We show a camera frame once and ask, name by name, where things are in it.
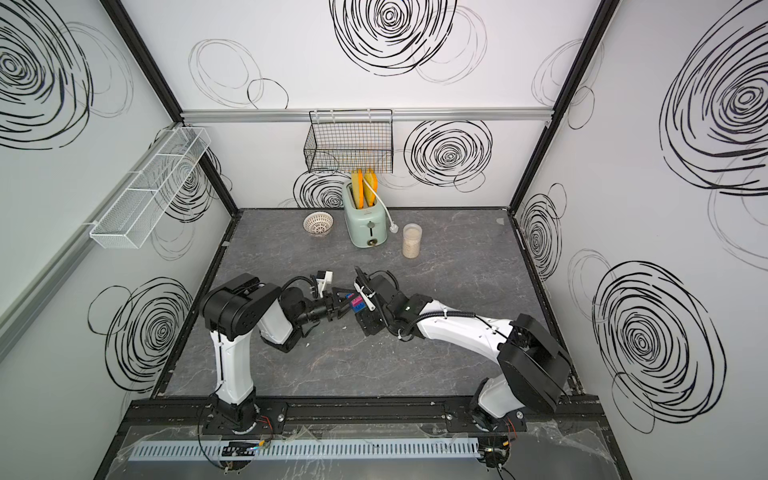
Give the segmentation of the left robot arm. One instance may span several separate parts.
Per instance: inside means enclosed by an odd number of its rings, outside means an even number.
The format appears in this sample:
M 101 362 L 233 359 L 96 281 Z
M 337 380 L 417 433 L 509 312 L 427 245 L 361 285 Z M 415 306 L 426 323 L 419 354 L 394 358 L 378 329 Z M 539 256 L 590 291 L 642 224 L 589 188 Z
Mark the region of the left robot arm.
M 352 310 L 357 293 L 326 290 L 327 279 L 297 276 L 283 285 L 241 274 L 214 288 L 202 300 L 200 314 L 209 331 L 217 368 L 215 411 L 238 432 L 258 422 L 256 389 L 250 368 L 251 337 L 281 352 L 323 320 L 333 321 Z

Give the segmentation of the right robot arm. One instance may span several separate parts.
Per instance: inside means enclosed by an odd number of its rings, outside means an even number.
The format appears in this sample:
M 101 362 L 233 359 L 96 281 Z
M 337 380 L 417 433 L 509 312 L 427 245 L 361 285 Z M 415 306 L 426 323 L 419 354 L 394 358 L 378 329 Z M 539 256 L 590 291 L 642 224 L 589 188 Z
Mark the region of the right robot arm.
M 572 370 L 570 355 L 535 318 L 514 320 L 458 310 L 423 294 L 405 295 L 389 271 L 355 269 L 354 288 L 364 306 L 357 315 L 406 343 L 414 339 L 449 343 L 494 362 L 501 374 L 483 380 L 469 411 L 479 429 L 507 426 L 525 408 L 553 414 Z

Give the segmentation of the mint green toaster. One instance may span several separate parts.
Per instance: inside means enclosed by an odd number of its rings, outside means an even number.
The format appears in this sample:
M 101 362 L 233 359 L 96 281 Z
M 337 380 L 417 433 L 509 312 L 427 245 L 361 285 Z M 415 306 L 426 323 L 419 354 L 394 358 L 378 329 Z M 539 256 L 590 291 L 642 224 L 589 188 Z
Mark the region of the mint green toaster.
M 388 217 L 382 206 L 357 209 L 354 206 L 352 183 L 342 187 L 343 209 L 347 231 L 352 244 L 361 249 L 383 245 L 389 235 Z

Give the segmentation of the clear jar with grains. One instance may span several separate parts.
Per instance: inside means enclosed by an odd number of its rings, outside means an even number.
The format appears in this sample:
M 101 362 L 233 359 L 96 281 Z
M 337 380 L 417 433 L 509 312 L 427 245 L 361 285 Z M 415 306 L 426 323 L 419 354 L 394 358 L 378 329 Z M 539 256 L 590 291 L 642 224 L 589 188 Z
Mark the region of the clear jar with grains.
M 402 254 L 405 258 L 415 259 L 420 254 L 423 229 L 415 223 L 403 227 Z

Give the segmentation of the white strainer bowl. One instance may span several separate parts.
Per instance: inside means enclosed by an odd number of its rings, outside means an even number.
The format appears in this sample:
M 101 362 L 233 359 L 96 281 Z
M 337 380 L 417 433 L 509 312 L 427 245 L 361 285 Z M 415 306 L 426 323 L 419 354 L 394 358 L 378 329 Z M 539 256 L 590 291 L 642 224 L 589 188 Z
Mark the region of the white strainer bowl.
M 334 218 L 327 212 L 313 212 L 305 217 L 302 226 L 310 236 L 324 237 L 331 232 L 334 226 Z

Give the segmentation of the yellow toast slice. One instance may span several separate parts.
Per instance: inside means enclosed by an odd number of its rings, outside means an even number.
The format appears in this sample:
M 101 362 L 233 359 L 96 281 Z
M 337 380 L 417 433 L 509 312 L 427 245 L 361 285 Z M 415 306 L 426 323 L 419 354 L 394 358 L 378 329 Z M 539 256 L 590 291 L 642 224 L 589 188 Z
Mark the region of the yellow toast slice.
M 350 179 L 354 206 L 356 209 L 363 209 L 365 207 L 365 193 L 362 170 L 358 169 L 356 172 L 353 172 L 350 175 Z

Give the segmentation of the orange toast slice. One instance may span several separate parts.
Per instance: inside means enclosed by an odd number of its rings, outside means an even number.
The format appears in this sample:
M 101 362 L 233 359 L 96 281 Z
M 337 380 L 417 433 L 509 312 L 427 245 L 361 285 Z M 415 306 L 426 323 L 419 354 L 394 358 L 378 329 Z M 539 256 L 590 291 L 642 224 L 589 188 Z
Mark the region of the orange toast slice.
M 369 207 L 374 206 L 377 200 L 378 179 L 373 171 L 367 171 L 363 175 L 364 196 Z

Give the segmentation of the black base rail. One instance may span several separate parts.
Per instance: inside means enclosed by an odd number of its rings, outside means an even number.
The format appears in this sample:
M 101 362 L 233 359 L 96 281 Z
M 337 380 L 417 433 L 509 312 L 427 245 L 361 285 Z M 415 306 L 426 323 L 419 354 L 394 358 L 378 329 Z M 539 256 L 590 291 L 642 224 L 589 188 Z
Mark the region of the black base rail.
M 249 426 L 237 427 L 207 397 L 168 397 L 134 401 L 118 431 L 131 427 L 191 426 L 204 435 L 289 434 L 317 425 L 428 424 L 450 433 L 510 432 L 535 421 L 596 419 L 604 415 L 597 397 L 563 397 L 553 413 L 514 410 L 501 420 L 481 414 L 470 396 L 433 397 L 258 397 Z

